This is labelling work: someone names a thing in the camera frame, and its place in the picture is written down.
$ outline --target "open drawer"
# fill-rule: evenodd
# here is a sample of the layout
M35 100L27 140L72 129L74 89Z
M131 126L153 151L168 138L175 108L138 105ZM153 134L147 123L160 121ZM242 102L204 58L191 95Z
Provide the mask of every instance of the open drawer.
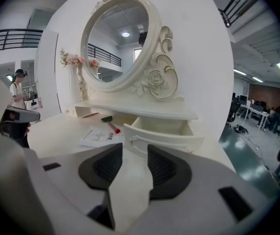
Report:
M193 153L203 143L188 120L138 117L132 125L124 124L125 148L147 158L148 144L167 146Z

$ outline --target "white shirt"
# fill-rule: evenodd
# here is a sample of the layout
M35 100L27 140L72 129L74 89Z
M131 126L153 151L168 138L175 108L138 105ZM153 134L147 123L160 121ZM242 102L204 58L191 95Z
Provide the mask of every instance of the white shirt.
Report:
M14 84L12 83L11 86L9 87L9 91L11 92L11 94L13 96L18 96L18 95L23 95L23 90L22 88L18 85L18 84ZM17 108L22 108L24 109L24 102L23 102L23 99L15 102L13 99L11 101L11 105L13 107L17 107Z

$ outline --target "railing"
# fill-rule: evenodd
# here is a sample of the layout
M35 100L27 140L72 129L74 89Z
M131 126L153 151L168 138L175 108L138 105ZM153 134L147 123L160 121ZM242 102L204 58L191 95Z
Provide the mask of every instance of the railing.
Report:
M218 9L225 26L227 28L232 26L232 24L245 12L247 12L256 2L257 0L231 0L225 9Z
M13 48L37 48L43 30L2 29L0 30L0 50Z
M88 44L88 56L94 57L121 67L121 58L92 44Z

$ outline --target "drawer handle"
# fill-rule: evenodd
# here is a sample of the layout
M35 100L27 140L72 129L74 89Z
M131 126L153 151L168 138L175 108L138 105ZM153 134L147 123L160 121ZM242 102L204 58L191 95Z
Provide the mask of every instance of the drawer handle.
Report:
M189 146L186 145L186 144L159 142L159 141L154 141L154 140L151 140L151 139L142 138L142 137L140 137L140 136L138 136L138 135L132 136L132 137L129 139L130 144L131 144L137 151L139 151L139 152L141 152L141 153L143 153L143 151L141 151L141 150L135 145L135 141L138 141L138 140L141 140L141 141L144 141L144 142L147 142L147 143L150 143L150 144L161 145L161 146L170 146L170 147L184 148L184 149L187 150L187 153L190 153L190 154L193 153L193 150L190 150Z

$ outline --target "wooden wall panel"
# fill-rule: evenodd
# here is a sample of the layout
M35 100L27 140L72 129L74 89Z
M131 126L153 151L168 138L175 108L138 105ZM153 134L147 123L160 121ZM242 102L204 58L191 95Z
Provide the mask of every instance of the wooden wall panel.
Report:
M264 101L269 107L280 106L280 89L264 85L250 84L249 99Z

